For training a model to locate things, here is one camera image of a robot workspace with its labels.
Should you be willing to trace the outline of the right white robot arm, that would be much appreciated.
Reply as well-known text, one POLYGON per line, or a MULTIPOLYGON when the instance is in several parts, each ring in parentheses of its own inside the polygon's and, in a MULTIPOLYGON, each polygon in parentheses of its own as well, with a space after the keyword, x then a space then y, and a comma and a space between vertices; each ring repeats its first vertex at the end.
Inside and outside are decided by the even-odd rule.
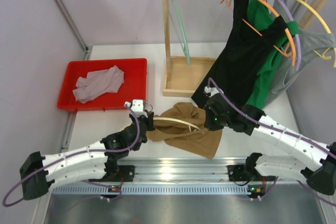
POLYGON ((327 145, 310 140, 251 105, 236 111, 219 93, 208 96, 204 109, 207 129, 228 127, 287 153, 286 157, 252 153, 241 168, 233 169, 232 179, 281 177, 306 183, 324 195, 335 193, 335 143, 327 145))

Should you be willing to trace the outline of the green tank top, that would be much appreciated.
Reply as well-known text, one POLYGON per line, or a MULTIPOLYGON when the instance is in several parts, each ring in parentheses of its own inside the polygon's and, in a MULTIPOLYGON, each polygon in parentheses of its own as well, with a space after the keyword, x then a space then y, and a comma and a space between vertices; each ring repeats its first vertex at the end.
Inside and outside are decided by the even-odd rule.
MULTIPOLYGON (((279 5, 279 7, 274 7, 274 9, 276 9, 278 13, 284 11, 285 18, 289 19, 287 21, 287 26, 291 35, 298 35, 298 23, 293 19, 287 5, 285 4, 285 0, 275 0, 274 4, 279 5)), ((258 31, 268 28, 275 20, 275 18, 271 16, 268 8, 256 0, 250 0, 247 16, 250 24, 253 25, 258 31)), ((272 49, 268 54, 265 63, 257 73, 254 89, 247 101, 247 104, 253 105, 259 109, 264 108, 268 91, 281 59, 286 59, 286 57, 276 49, 272 49)))

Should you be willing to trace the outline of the tan tank top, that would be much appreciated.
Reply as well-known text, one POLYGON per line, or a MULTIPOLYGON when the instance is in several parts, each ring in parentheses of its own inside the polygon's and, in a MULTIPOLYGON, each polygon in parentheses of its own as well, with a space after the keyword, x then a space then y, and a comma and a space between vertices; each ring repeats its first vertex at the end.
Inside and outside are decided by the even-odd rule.
MULTIPOLYGON (((190 102, 176 103, 172 108, 157 115, 166 118, 180 119, 197 125, 200 129, 206 129, 205 110, 195 107, 190 102)), ((171 137, 169 134, 189 133, 187 125, 170 121, 154 121, 154 131, 147 132, 147 138, 153 142, 164 141, 167 145, 181 150, 212 159, 219 147, 222 130, 210 131, 205 134, 195 134, 190 136, 171 137)))

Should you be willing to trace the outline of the orange hanger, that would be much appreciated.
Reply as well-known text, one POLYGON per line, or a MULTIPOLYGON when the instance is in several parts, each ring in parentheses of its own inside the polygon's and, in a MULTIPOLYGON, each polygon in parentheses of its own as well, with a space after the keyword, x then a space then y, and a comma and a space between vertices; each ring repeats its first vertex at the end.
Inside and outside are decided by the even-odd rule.
MULTIPOLYGON (((267 7, 274 15, 276 18, 279 18, 278 20, 281 21, 284 25, 283 25, 283 31, 286 34, 286 37, 288 39, 288 43, 289 46, 291 48, 291 52, 285 52, 284 50, 278 48, 277 46, 274 46, 280 53, 282 53, 283 56, 290 58, 291 57, 291 64, 294 67, 296 64, 296 60, 297 60, 297 51, 296 51, 296 46, 293 40, 293 37, 290 33, 290 30, 287 26, 287 23, 283 20, 283 18, 279 15, 279 13, 270 5, 268 4, 265 0, 256 0, 258 2, 260 2, 261 4, 263 4, 265 7, 267 7)), ((232 0, 221 0, 220 4, 222 4, 223 2, 225 2, 226 6, 233 11, 233 8, 231 8, 231 2, 232 0)), ((252 28, 258 35, 262 36, 261 33, 254 27, 252 26, 247 20, 245 20, 243 18, 243 22, 245 22, 245 24, 247 24, 250 28, 252 28)))

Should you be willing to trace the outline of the pale pink garment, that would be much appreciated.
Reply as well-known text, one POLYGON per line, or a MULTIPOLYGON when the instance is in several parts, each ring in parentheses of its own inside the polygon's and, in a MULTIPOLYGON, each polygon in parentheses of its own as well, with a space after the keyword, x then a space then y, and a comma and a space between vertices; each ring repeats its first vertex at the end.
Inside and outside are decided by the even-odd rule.
POLYGON ((88 72, 79 77, 72 91, 77 102, 85 104, 105 93, 117 93, 124 83, 124 72, 117 66, 109 69, 88 72))

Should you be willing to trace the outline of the red plastic bin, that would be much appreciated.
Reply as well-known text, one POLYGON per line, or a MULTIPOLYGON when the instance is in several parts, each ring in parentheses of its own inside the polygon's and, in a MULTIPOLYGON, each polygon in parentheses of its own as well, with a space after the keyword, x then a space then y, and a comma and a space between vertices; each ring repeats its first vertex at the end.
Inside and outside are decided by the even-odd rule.
POLYGON ((124 103, 146 100, 145 58, 72 61, 57 107, 69 112, 122 110, 124 103))

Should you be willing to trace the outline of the wooden clothes rack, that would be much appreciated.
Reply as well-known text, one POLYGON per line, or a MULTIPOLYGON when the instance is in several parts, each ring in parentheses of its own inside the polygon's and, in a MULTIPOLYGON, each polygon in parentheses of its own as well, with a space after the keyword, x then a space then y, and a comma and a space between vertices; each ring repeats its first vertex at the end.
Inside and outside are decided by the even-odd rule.
MULTIPOLYGON (((299 22, 299 27, 308 29, 327 1, 312 0, 310 4, 312 10, 305 12, 299 22)), ((166 58, 163 95, 167 97, 189 98, 215 60, 213 58, 193 57, 189 65, 187 60, 182 56, 171 55, 169 0, 162 0, 162 5, 166 58)))

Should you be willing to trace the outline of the grey tank top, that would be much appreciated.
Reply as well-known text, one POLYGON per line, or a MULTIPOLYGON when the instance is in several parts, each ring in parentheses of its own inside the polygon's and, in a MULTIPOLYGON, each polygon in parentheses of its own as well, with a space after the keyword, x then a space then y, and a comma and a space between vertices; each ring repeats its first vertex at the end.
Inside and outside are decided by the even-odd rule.
MULTIPOLYGON (((285 12, 279 12, 285 18, 285 12)), ((331 57, 326 56, 328 50, 335 50, 335 36, 333 33, 316 33, 303 30, 299 28, 299 46, 297 50, 297 63, 298 67, 293 67, 291 60, 281 59, 278 69, 276 70, 270 89, 268 91, 265 106, 271 104, 282 93, 284 93, 297 79, 300 72, 304 70, 310 63, 318 58, 329 60, 331 57)))

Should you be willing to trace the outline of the cream hanger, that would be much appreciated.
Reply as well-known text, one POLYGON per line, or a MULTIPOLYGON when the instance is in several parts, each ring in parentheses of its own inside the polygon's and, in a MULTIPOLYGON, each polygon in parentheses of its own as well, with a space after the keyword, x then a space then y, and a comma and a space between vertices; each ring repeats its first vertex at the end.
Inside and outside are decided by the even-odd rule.
POLYGON ((197 125, 192 124, 190 122, 186 122, 180 119, 174 119, 174 118, 166 118, 166 117, 161 117, 161 116, 155 116, 153 118, 153 121, 170 121, 178 124, 184 124, 188 126, 189 133, 184 133, 184 134, 169 134, 171 137, 182 137, 182 136, 190 136, 190 135, 195 135, 195 134, 205 134, 208 132, 206 129, 200 129, 197 125))

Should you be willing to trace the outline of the mint green hanger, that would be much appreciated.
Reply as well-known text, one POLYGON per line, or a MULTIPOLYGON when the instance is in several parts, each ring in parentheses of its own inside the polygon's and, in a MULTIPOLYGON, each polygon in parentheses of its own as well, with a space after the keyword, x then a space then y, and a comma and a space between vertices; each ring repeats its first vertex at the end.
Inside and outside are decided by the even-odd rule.
POLYGON ((170 16, 171 22, 173 24, 174 30, 176 32, 177 38, 179 40, 179 43, 181 45, 183 54, 186 57, 187 64, 190 66, 191 65, 191 56, 190 56, 188 41, 187 41, 187 37, 186 37, 185 28, 184 28, 182 16, 181 16, 181 13, 180 13, 180 9, 177 5, 176 0, 171 0, 171 2, 172 2, 172 5, 173 5, 173 9, 175 11, 177 24, 179 26, 178 28, 177 28, 176 24, 174 23, 174 19, 173 19, 173 16, 172 16, 171 12, 169 12, 169 16, 170 16))

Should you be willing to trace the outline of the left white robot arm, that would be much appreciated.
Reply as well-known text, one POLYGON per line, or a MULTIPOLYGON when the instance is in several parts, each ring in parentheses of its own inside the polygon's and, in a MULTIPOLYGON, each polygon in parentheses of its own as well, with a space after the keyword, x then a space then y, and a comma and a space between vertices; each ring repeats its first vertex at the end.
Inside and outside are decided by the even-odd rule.
POLYGON ((83 148, 53 155, 34 152, 19 172, 24 200, 33 200, 50 190, 83 180, 114 180, 119 173, 117 161, 137 151, 153 131, 154 113, 145 111, 122 131, 110 134, 83 148))

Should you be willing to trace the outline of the yellow hanger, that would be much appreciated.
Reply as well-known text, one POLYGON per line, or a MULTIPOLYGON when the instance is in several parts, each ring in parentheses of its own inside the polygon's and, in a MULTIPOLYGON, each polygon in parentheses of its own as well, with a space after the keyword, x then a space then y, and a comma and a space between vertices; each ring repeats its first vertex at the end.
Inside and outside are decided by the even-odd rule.
POLYGON ((305 7, 306 9, 305 13, 299 20, 300 28, 307 30, 312 25, 312 22, 316 19, 325 29, 327 34, 332 33, 326 21, 320 14, 320 11, 328 2, 328 0, 294 0, 294 2, 296 5, 305 7))

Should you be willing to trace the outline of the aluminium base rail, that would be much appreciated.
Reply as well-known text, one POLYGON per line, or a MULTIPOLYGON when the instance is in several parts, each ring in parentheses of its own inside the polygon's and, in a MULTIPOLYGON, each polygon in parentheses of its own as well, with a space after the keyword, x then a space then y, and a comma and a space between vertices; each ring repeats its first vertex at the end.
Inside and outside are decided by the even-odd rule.
POLYGON ((241 174, 244 158, 121 159, 113 179, 71 180, 52 189, 65 195, 251 195, 261 179, 241 174))

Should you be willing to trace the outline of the black tank top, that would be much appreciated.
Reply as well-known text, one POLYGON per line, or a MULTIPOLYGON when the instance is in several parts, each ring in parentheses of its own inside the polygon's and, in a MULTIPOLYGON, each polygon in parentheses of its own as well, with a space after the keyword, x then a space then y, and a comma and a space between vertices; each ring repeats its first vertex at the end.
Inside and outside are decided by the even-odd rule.
POLYGON ((253 92, 257 72, 274 45, 286 35, 279 18, 260 31, 262 36, 253 31, 243 22, 243 18, 248 21, 248 4, 249 0, 234 0, 233 27, 226 46, 192 95, 199 108, 206 104, 204 88, 209 78, 217 83, 234 105, 245 105, 253 92))

